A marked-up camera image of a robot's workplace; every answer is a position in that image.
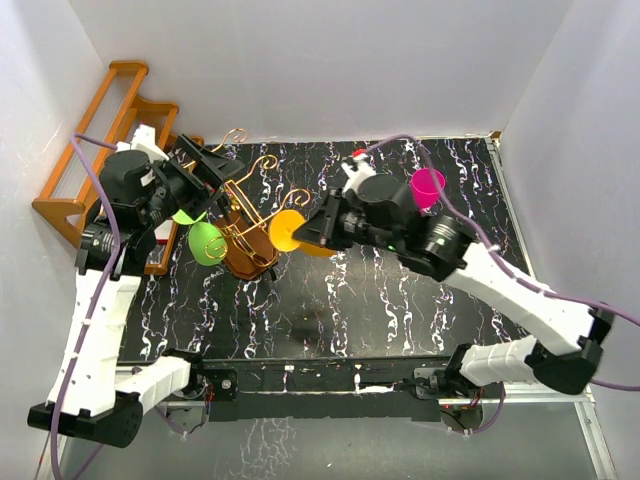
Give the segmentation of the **green wine glass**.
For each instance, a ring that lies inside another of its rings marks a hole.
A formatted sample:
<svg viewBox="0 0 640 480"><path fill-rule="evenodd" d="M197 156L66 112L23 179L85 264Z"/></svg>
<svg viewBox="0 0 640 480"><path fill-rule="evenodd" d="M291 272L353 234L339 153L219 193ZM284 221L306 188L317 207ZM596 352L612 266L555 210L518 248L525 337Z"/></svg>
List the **green wine glass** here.
<svg viewBox="0 0 640 480"><path fill-rule="evenodd" d="M216 225L207 221L207 211L196 217L178 210L172 219L181 226L187 226L188 246L194 260L203 266L214 266L226 257L228 246L222 232Z"/></svg>

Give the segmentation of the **gold wire wine glass rack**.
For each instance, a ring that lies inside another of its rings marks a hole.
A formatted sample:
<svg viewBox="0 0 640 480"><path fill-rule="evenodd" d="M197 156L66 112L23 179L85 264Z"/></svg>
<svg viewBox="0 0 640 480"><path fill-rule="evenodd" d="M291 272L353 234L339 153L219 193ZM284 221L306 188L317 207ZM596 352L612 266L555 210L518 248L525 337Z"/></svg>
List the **gold wire wine glass rack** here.
<svg viewBox="0 0 640 480"><path fill-rule="evenodd" d="M279 159L275 155L261 155L243 177L228 180L221 188L222 196L218 200L218 206L224 219L216 221L215 226L227 243L223 263L240 280L252 281L264 274L268 274L272 280L277 278L274 267L279 260L280 251L269 239L268 222L289 204L303 207L311 200L308 190L295 188L285 195L274 213L261 216L242 190L241 184L253 175L257 167L268 171L278 166Z"/></svg>

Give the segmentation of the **pink wine glass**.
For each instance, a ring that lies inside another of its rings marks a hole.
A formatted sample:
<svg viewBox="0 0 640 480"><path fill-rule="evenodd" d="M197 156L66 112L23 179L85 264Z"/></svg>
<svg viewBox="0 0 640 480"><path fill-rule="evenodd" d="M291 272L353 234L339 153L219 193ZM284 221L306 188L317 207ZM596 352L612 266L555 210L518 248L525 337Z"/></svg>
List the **pink wine glass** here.
<svg viewBox="0 0 640 480"><path fill-rule="evenodd" d="M431 208L440 198L439 189L446 185L444 175L435 169L422 168L411 177L409 186L414 202L421 210Z"/></svg>

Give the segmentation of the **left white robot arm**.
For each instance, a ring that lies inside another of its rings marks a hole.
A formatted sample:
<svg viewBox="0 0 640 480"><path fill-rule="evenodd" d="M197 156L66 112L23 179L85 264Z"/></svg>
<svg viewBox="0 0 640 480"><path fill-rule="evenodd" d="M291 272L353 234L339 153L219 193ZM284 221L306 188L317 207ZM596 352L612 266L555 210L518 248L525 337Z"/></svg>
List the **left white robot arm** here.
<svg viewBox="0 0 640 480"><path fill-rule="evenodd" d="M131 142L110 145L100 170L70 143L98 193L77 248L76 297L67 345L46 401L30 408L29 426L124 448L143 416L178 392L200 396L207 376L201 355L170 349L128 379L116 379L122 336L156 229L178 211L190 217L217 200L244 168L240 160L181 135L165 153L153 128L139 126Z"/></svg>

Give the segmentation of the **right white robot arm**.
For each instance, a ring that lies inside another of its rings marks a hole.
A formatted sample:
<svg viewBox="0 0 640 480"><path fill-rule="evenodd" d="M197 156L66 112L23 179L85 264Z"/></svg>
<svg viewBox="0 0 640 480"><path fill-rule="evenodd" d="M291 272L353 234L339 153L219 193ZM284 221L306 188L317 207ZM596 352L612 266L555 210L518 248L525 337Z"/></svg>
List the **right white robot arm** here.
<svg viewBox="0 0 640 480"><path fill-rule="evenodd" d="M447 215L421 212L409 186L376 173L360 153L342 165L344 187L331 190L292 237L302 245L343 251L354 244L394 252L409 270L463 290L527 331L507 343L459 345L447 366L416 381L423 391L466 397L498 382L539 382L567 395L595 375L613 316L546 297L520 270L500 268L491 248Z"/></svg>

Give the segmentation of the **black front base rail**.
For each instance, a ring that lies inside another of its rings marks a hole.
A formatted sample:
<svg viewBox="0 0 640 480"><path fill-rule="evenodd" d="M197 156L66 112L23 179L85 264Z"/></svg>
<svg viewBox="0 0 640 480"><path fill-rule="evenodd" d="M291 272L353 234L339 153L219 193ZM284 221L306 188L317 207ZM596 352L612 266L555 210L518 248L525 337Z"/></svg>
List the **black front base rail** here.
<svg viewBox="0 0 640 480"><path fill-rule="evenodd" d="M410 418L437 422L441 403L477 406L500 389L445 380L446 356L202 360L172 399L199 401L211 422Z"/></svg>

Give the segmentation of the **aluminium frame rail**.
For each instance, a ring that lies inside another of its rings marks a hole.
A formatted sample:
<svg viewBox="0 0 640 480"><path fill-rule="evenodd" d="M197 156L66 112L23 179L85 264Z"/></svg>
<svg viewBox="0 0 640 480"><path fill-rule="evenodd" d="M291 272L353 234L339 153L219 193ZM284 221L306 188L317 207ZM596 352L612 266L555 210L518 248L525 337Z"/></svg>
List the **aluminium frame rail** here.
<svg viewBox="0 0 640 480"><path fill-rule="evenodd" d="M465 437L404 418L205 423L201 405L148 415L127 448L59 444L67 479L612 479L592 402L510 396Z"/></svg>

